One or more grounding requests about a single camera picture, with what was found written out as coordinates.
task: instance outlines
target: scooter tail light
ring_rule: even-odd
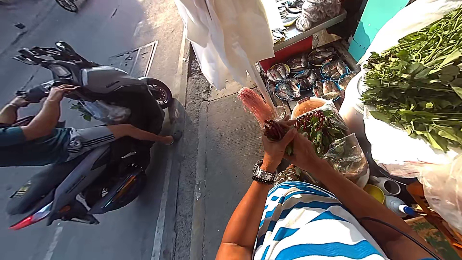
[[[52,203],[53,202],[50,202],[48,205],[44,206],[43,208],[41,208],[39,211],[37,211],[33,215],[28,216],[27,218],[21,220],[19,223],[9,227],[9,229],[18,230],[18,229],[25,228],[27,226],[30,226],[34,223],[41,221],[46,216],[48,216],[48,214],[51,212]]]

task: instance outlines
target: teal wall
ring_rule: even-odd
[[[409,0],[368,0],[361,20],[354,33],[348,52],[358,61],[371,44],[377,32],[399,10],[407,5]]]

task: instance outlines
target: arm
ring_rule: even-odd
[[[50,94],[40,112],[27,126],[21,126],[26,140],[33,140],[51,134],[60,117],[60,103],[64,98],[64,94],[75,89],[75,86],[61,85],[50,90]]]
[[[18,108],[27,106],[30,102],[24,97],[15,97],[0,111],[0,124],[13,124],[18,118]]]
[[[399,216],[335,171],[328,162],[317,157],[308,139],[297,134],[293,143],[294,155],[287,156],[291,163],[313,174],[313,177],[336,195],[355,218],[372,217],[382,220],[412,236],[427,248],[431,248]],[[417,244],[385,225],[368,220],[362,221],[361,225],[374,237],[390,259],[417,260],[431,257]]]
[[[261,169],[270,173],[276,171],[284,156],[284,150],[297,132],[290,130],[281,141],[272,142],[262,136],[265,156]],[[226,226],[220,248],[215,259],[251,259],[258,234],[266,197],[272,185],[253,181]]]

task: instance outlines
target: rider's hand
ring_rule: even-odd
[[[78,88],[77,86],[72,86],[68,84],[63,84],[58,87],[52,87],[50,89],[50,94],[47,97],[47,101],[61,102],[61,100],[64,98],[64,95],[66,93],[72,92],[76,90],[77,88]]]
[[[285,154],[284,158],[308,172],[313,172],[313,169],[322,162],[322,159],[316,155],[313,143],[300,133],[293,138],[293,154],[291,156]]]
[[[17,107],[25,107],[27,106],[28,104],[30,104],[31,102],[26,100],[24,98],[24,96],[17,96],[15,98],[13,98],[13,100],[11,100],[10,104],[13,104]]]
[[[269,173],[276,171],[276,168],[281,163],[284,157],[286,146],[292,141],[294,136],[297,134],[295,128],[290,129],[286,135],[280,141],[271,141],[268,137],[262,135],[263,149],[265,150],[265,156],[263,157],[263,164],[261,169]]]

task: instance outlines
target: plastic bottle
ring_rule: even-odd
[[[404,201],[400,200],[397,197],[385,195],[385,205],[395,214],[400,217],[405,217],[407,215],[415,216],[415,211],[408,207]]]

